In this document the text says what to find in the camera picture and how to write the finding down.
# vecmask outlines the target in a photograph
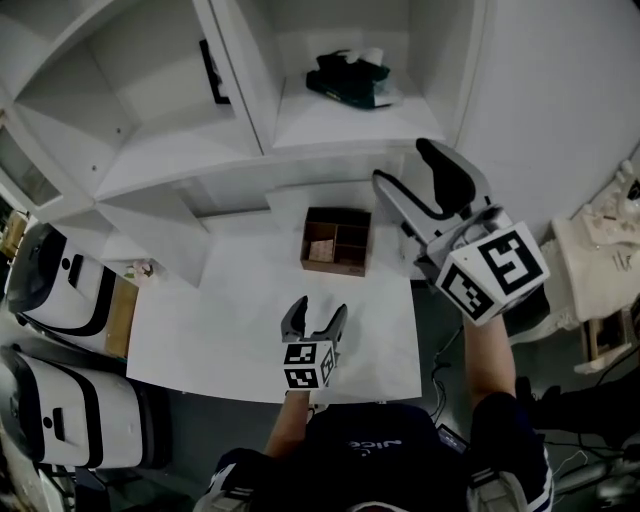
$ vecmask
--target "gray floor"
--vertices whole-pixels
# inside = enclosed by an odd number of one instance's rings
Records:
[[[457,311],[441,295],[427,290],[414,290],[420,363],[422,368],[423,396],[409,400],[432,412],[436,405],[436,393],[430,382],[432,360],[439,347],[460,326]],[[542,392],[553,384],[563,390],[574,390],[595,384],[599,376],[584,377],[573,372],[573,366],[581,361],[581,347],[577,332],[562,331],[541,342],[517,345],[514,354],[519,375],[527,375],[534,392]],[[451,364],[438,375],[447,393],[447,408],[440,418],[450,428],[467,437],[470,428],[471,408],[465,389],[463,344],[458,338],[441,357]],[[630,360],[630,365],[637,364]],[[620,372],[627,371],[624,365]],[[173,417],[173,461],[163,472],[145,474],[163,485],[197,497],[208,485],[220,456],[236,447],[260,450],[269,435],[279,407],[222,400],[178,392],[170,393]],[[548,433],[548,440],[575,443],[573,434]],[[600,439],[585,436],[585,442],[601,444]],[[552,466],[558,465],[576,452],[572,447],[548,447]],[[582,458],[564,465],[563,471],[582,464]],[[555,510],[589,510],[590,491],[569,496]]]

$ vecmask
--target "white machine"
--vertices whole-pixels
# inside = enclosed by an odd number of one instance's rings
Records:
[[[58,339],[106,355],[116,279],[50,224],[38,224],[20,244],[7,288],[9,311]]]
[[[418,139],[433,173],[439,211],[393,176],[373,173],[373,188],[391,220],[421,246],[415,265],[476,325],[527,298],[549,277],[524,223],[493,205],[484,175],[450,148]]]
[[[10,347],[0,348],[0,359],[2,424],[29,459],[88,468],[166,464],[166,400],[149,389]]]

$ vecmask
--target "small item in box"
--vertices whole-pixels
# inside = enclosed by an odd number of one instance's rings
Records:
[[[363,210],[309,208],[300,251],[302,267],[364,277],[370,225],[371,213]]]
[[[333,240],[320,240],[311,242],[309,249],[310,261],[325,261],[331,263],[333,261]]]

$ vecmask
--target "white marker cube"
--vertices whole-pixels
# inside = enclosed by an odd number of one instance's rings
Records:
[[[519,222],[449,253],[436,286],[482,325],[548,277],[538,244]]]
[[[336,366],[333,342],[285,343],[284,375],[292,390],[322,389]]]

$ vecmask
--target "white and black appliance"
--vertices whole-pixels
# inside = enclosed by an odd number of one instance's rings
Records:
[[[34,462],[88,468],[168,462],[164,390],[0,348],[0,416]]]
[[[58,339],[106,355],[116,279],[50,224],[38,224],[20,244],[7,288],[9,311]]]

